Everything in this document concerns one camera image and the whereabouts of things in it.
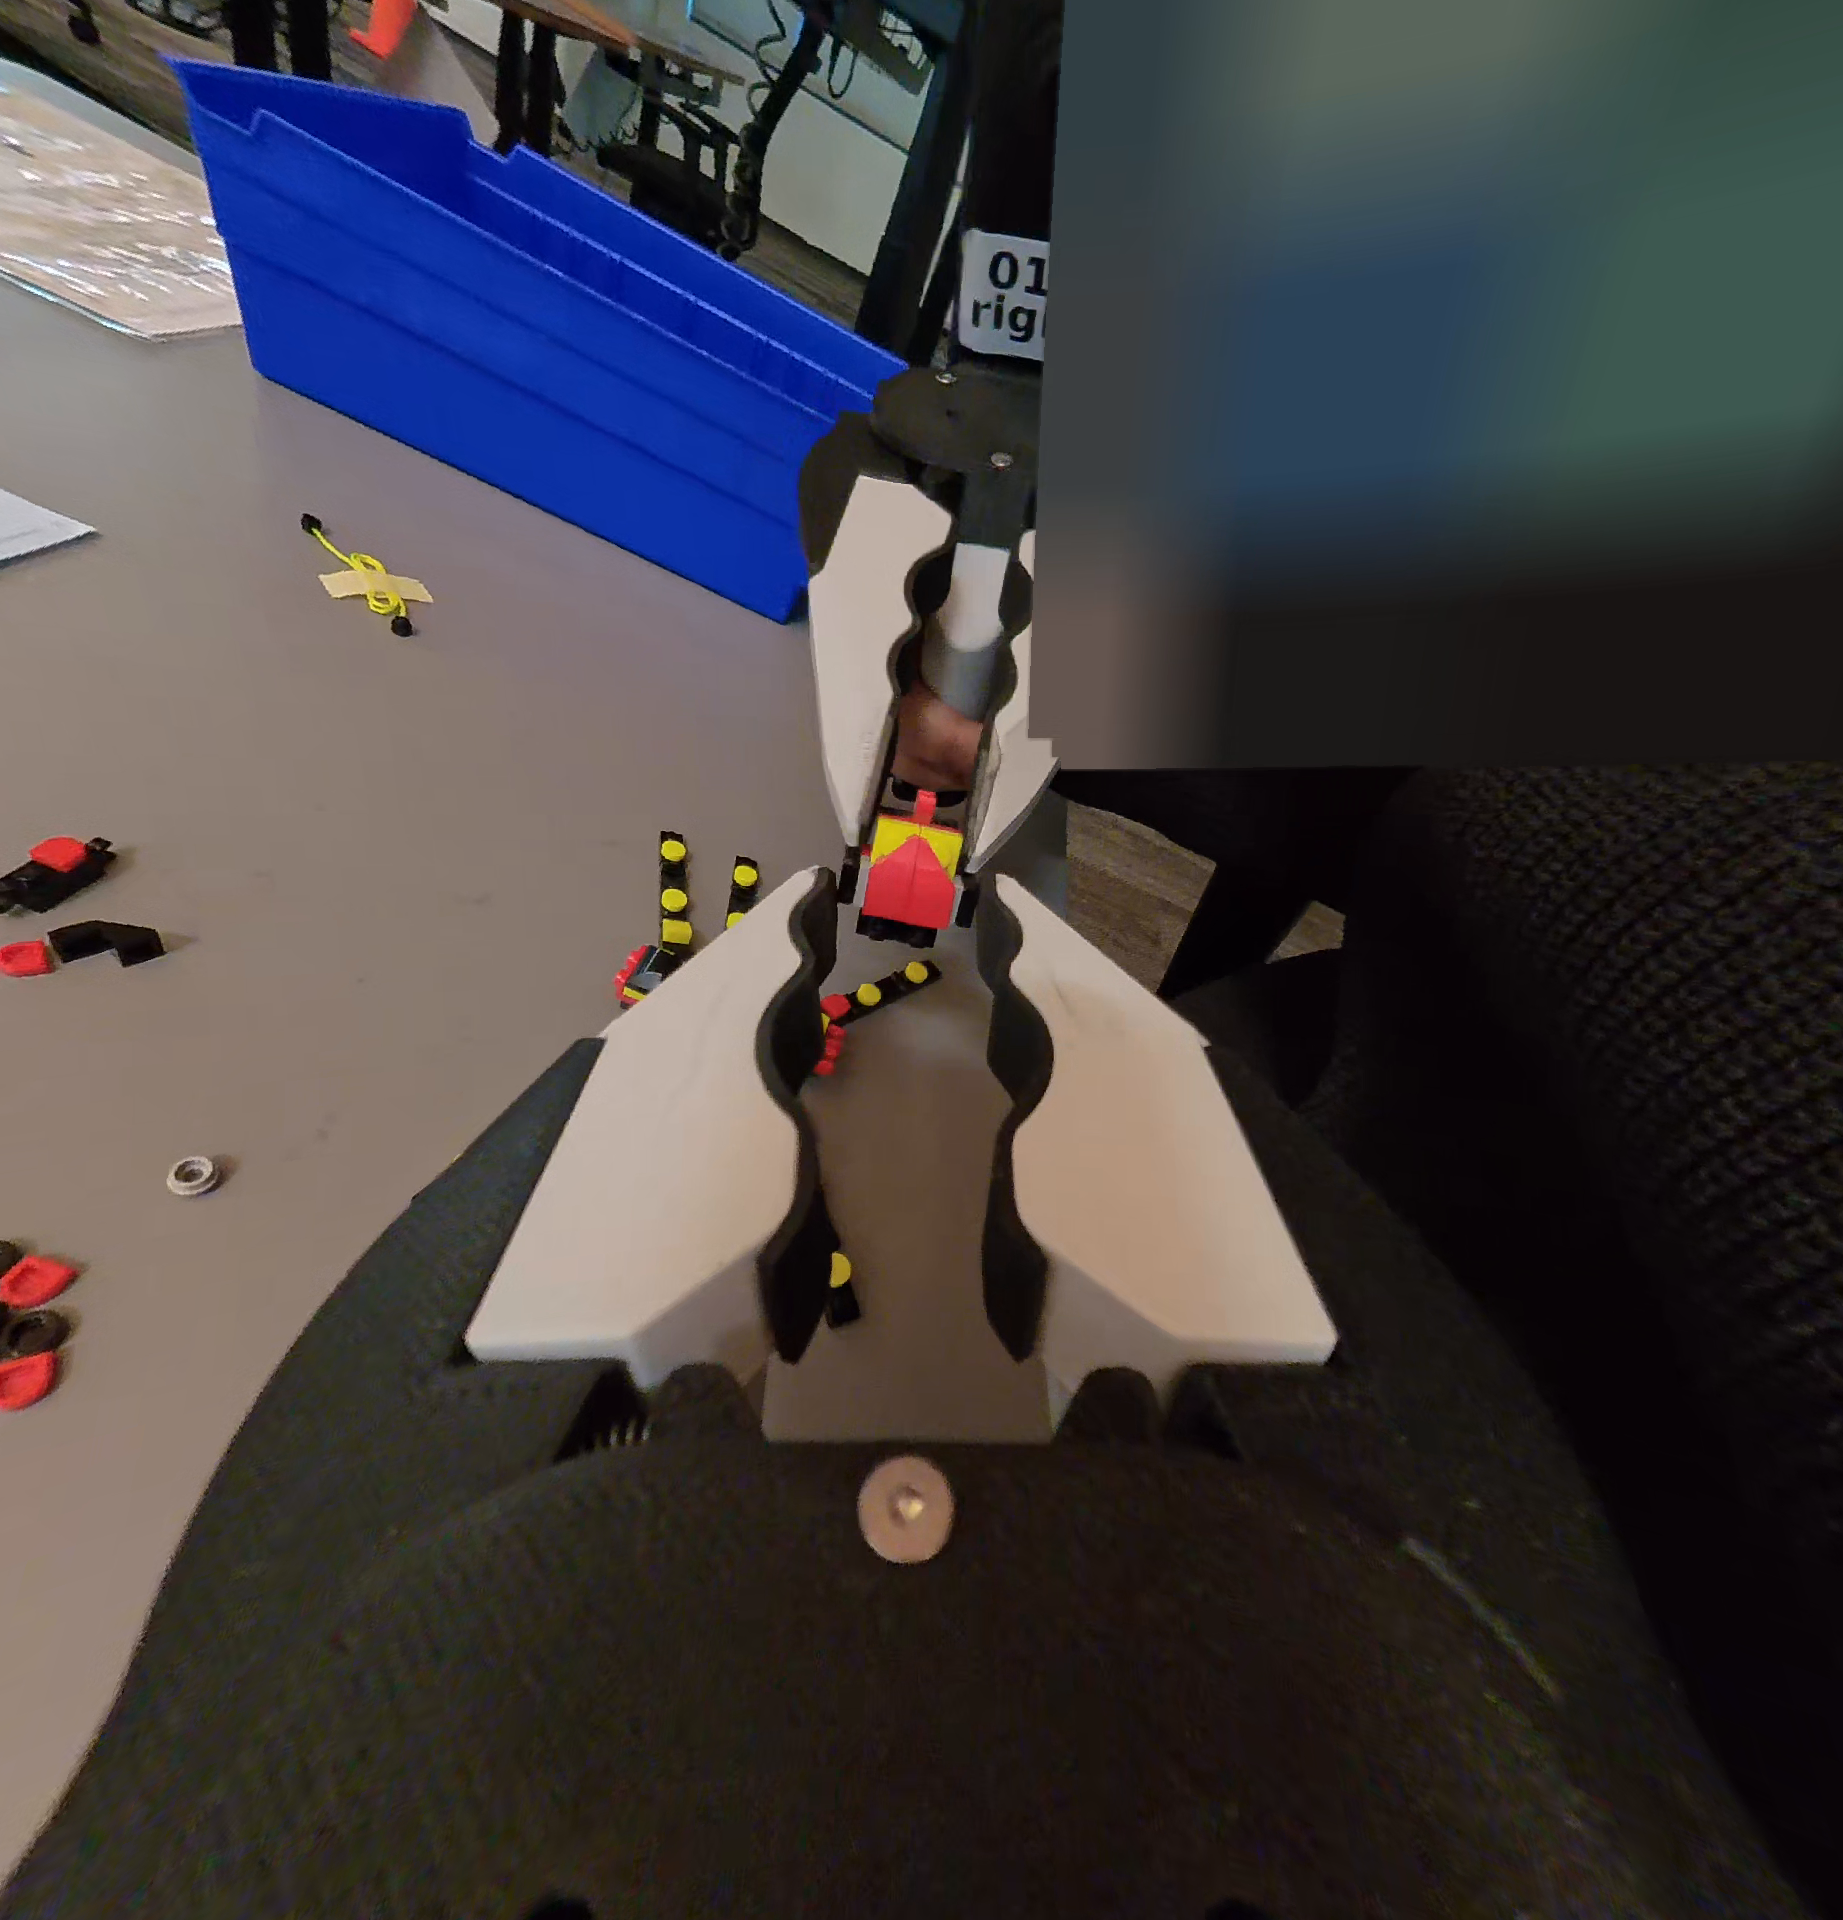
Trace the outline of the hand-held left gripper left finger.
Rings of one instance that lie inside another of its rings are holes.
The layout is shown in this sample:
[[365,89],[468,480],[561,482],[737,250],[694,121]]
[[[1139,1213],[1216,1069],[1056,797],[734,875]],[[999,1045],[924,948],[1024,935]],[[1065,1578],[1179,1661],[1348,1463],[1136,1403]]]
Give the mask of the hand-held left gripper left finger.
[[803,1088],[836,948],[838,878],[807,867],[613,1019],[468,1323],[477,1360],[602,1359],[655,1389],[808,1351],[838,1230]]

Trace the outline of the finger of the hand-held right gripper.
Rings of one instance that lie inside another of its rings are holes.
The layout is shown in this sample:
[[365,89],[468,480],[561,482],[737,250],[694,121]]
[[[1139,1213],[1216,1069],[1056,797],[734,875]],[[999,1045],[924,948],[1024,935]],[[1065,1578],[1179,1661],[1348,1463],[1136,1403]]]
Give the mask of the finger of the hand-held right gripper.
[[985,874],[1038,806],[1056,770],[1052,742],[1030,713],[1035,532],[1026,528],[1003,579],[1003,631],[986,654],[981,755],[963,819],[963,872]]
[[951,532],[947,510],[891,478],[863,475],[824,563],[810,567],[810,640],[816,733],[834,804],[838,885],[855,885],[860,851],[903,755],[935,770],[929,733],[903,748],[903,662],[924,622],[911,582]]

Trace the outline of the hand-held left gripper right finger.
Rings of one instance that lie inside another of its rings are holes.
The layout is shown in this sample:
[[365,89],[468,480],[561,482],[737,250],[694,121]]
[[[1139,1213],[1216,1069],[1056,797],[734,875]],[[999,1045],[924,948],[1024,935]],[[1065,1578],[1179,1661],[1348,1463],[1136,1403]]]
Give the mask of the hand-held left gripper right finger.
[[977,910],[986,1062],[1009,1100],[986,1317],[1048,1395],[1123,1368],[1324,1364],[1337,1331],[1196,1025],[1017,878]]

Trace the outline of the small red yellow lego assembly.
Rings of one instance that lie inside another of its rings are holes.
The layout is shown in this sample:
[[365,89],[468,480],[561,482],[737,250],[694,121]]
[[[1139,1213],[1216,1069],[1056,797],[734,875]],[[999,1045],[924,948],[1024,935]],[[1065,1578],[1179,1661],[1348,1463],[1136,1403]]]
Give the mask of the small red yellow lego assembly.
[[853,851],[849,898],[864,939],[933,947],[946,928],[969,923],[966,804],[961,789],[885,779]]

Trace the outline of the black yellow lego spider model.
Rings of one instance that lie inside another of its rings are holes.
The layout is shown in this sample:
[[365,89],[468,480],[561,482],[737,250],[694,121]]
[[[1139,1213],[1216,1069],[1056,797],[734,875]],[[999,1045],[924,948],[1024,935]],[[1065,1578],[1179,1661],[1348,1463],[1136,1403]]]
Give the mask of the black yellow lego spider model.
[[[680,972],[694,952],[690,844],[677,830],[666,830],[658,848],[658,905],[660,935],[633,948],[616,972],[616,998],[623,1009],[645,1002],[660,986]],[[761,901],[763,874],[754,857],[736,858],[731,887],[725,901],[722,928],[734,930],[751,909]],[[931,990],[943,976],[943,968],[931,958],[911,958],[901,968],[860,983],[851,992],[828,992],[819,1001],[824,1028],[821,1054],[812,1065],[816,1077],[838,1072],[853,1028],[875,1010],[901,1005]],[[826,1295],[826,1323],[840,1331],[863,1319],[855,1268],[844,1252],[833,1255],[829,1287]]]

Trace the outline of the pile of loose lego pieces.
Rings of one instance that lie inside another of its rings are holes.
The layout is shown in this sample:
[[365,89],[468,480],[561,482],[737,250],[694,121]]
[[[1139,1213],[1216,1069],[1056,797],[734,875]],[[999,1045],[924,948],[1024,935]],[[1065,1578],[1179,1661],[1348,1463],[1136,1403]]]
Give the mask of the pile of loose lego pieces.
[[61,1383],[76,1319],[61,1298],[78,1265],[0,1239],[0,1410],[31,1410]]

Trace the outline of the black lego piece red top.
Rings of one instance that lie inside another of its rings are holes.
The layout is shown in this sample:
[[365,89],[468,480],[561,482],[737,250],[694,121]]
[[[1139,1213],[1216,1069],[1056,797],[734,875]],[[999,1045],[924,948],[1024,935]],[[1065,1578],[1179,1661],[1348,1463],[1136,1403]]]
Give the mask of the black lego piece red top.
[[105,838],[52,835],[0,874],[0,915],[48,915],[103,878],[118,858]]

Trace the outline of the lego instruction booklet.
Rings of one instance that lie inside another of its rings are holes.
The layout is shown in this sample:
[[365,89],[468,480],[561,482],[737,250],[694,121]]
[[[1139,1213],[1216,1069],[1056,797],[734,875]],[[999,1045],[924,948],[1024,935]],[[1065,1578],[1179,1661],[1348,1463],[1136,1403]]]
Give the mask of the lego instruction booklet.
[[92,524],[0,488],[0,567],[94,538]]

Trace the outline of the person's right hand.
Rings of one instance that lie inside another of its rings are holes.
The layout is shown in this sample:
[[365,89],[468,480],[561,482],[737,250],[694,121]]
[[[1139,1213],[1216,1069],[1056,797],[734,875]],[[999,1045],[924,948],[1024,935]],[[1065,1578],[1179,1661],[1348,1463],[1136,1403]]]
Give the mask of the person's right hand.
[[977,784],[988,727],[914,682],[898,705],[891,779],[938,795],[972,795]]

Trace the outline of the blue plastic bin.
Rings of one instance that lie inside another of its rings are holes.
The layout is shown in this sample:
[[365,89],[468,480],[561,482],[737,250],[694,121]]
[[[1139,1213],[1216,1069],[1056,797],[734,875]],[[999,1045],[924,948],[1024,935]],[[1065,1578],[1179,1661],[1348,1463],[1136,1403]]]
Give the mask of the blue plastic bin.
[[169,60],[256,371],[786,622],[798,473],[897,356],[462,109]]

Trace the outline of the person's black knit sweater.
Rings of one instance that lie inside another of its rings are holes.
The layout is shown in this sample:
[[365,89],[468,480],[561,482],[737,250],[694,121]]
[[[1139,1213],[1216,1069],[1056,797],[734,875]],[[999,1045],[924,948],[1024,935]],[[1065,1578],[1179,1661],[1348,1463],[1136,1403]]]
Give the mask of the person's black knit sweater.
[[1164,995],[1265,1019],[1344,917],[1277,1088],[1508,1331],[1703,1734],[1843,1915],[1843,760],[1069,770],[1210,858]]

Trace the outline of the wooden-top background desk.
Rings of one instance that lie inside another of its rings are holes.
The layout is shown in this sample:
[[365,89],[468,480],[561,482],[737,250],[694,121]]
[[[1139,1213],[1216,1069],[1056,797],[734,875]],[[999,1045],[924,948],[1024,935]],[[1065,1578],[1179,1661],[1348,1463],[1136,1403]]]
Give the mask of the wooden-top background desk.
[[731,48],[700,28],[685,2],[496,2],[493,7],[581,45],[626,54],[629,60],[648,55],[704,84],[743,80],[743,68],[730,60]]

